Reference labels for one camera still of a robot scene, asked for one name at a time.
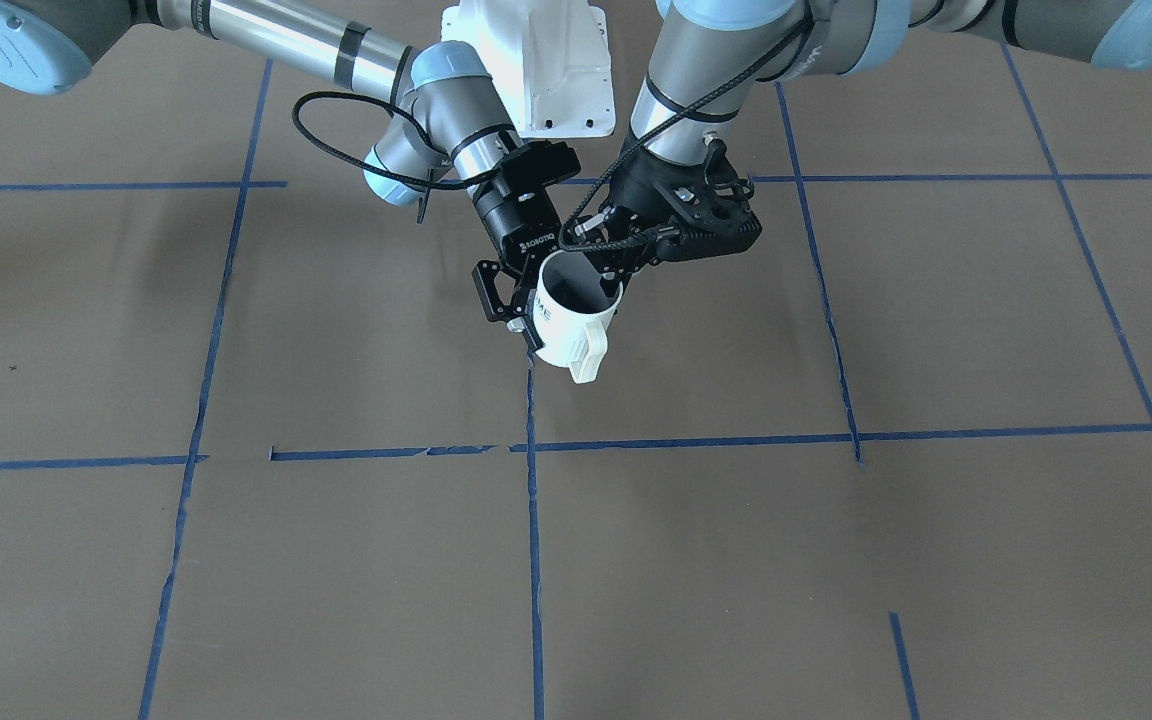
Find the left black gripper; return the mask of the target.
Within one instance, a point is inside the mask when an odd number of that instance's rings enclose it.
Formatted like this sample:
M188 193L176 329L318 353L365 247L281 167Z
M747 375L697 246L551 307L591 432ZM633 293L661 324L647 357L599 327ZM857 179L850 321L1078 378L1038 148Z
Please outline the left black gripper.
M679 165L636 151L613 173L602 210L608 225L576 232L577 245L596 272L616 274L622 291L632 278L657 262L682 263L745 252L763 225L751 209L753 183L742 179L727 159L726 146L705 146L696 165ZM641 245L621 249L634 234L647 233Z

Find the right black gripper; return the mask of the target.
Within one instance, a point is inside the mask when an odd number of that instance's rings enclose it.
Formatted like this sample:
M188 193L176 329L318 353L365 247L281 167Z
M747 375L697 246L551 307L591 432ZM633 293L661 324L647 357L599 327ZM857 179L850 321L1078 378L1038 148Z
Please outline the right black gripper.
M511 323L530 314L532 291L538 286L538 260L529 253L556 249L561 219L543 184L525 184L506 194L484 183L472 192L472 204L499 258L476 263L471 270L475 290L488 323ZM500 290L500 275L511 279L508 293ZM622 295L616 274L605 278L586 252L566 253L567 301L620 301Z

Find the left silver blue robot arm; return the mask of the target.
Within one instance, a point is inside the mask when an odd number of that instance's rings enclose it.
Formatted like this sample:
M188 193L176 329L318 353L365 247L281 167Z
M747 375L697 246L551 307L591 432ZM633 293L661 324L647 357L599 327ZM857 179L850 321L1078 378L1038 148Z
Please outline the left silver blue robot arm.
M1152 1L660 1L664 20L620 156L573 211L561 247L605 281L647 265L745 252L755 187L727 158L758 83L855 76L911 29L970 35L1098 68L1152 68Z

